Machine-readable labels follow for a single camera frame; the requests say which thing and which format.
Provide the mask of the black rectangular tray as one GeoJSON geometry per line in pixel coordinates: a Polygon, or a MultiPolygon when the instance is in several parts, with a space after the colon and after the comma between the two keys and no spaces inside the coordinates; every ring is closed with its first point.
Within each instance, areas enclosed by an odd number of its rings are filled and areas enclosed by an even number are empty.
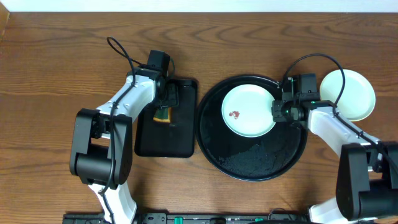
{"type": "Polygon", "coordinates": [[[188,158],[194,152],[197,82],[176,79],[179,105],[170,111],[170,122],[154,120],[155,108],[148,106],[137,119],[134,152],[142,157],[188,158]]]}

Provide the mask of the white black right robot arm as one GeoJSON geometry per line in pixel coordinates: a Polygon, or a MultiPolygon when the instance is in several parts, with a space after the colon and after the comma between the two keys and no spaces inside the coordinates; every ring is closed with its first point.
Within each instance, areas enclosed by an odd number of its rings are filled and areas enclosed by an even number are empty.
{"type": "Polygon", "coordinates": [[[276,123],[320,137],[339,156],[336,195],[313,205],[313,223],[356,223],[397,215],[397,143],[370,136],[320,99],[313,74],[284,78],[282,98],[272,103],[276,123]]]}

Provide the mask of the mint plate small red stain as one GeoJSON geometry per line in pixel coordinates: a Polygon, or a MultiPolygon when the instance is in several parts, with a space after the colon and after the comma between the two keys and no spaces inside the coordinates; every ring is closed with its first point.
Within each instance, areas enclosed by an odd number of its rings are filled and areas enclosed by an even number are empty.
{"type": "MultiPolygon", "coordinates": [[[[360,73],[344,69],[345,88],[337,104],[340,113],[350,121],[367,118],[376,105],[376,95],[370,82],[360,73]]],[[[330,72],[321,82],[322,100],[335,102],[343,84],[340,70],[330,72]]]]}

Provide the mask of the orange green scrub sponge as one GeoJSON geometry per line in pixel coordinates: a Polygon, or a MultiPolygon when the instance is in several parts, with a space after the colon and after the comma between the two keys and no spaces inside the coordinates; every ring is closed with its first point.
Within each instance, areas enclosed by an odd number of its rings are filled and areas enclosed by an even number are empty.
{"type": "Polygon", "coordinates": [[[171,108],[157,109],[153,120],[159,123],[171,123],[171,108]]]}

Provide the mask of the black round tray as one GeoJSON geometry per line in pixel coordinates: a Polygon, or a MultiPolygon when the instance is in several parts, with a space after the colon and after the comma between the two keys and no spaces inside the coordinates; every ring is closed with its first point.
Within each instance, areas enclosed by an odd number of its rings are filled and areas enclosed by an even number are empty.
{"type": "Polygon", "coordinates": [[[201,100],[195,118],[198,145],[222,173],[239,180],[264,181],[287,172],[301,157],[308,138],[305,129],[277,123],[268,133],[245,138],[230,130],[221,115],[227,92],[243,84],[265,88],[277,100],[277,82],[259,75],[239,75],[216,84],[201,100]]]}

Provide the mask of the mint plate large red stain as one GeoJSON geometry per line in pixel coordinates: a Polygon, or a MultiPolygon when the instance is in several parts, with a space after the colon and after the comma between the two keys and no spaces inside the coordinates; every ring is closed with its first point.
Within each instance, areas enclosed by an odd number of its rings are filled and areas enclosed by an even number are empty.
{"type": "Polygon", "coordinates": [[[274,97],[265,88],[243,84],[230,90],[221,104],[221,114],[232,132],[245,138],[256,138],[274,126],[271,107],[274,97]]]}

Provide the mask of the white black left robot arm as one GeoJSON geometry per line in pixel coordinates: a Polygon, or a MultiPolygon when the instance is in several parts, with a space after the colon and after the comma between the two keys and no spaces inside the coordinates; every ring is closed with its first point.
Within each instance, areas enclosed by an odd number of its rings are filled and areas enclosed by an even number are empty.
{"type": "Polygon", "coordinates": [[[97,196],[104,223],[132,223],[137,205],[127,178],[132,167],[132,124],[149,105],[177,105],[169,90],[174,73],[155,65],[140,65],[125,84],[94,110],[82,108],[75,118],[70,172],[97,196]]]}

